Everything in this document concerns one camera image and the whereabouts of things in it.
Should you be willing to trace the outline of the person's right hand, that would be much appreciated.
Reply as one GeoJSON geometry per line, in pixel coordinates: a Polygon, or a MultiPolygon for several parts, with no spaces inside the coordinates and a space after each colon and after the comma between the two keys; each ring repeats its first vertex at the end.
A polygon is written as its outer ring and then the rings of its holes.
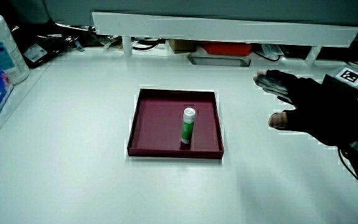
{"type": "Polygon", "coordinates": [[[318,83],[279,70],[258,72],[254,82],[294,107],[271,115],[270,127],[308,133],[327,146],[358,142],[358,88],[329,75],[318,83]]]}

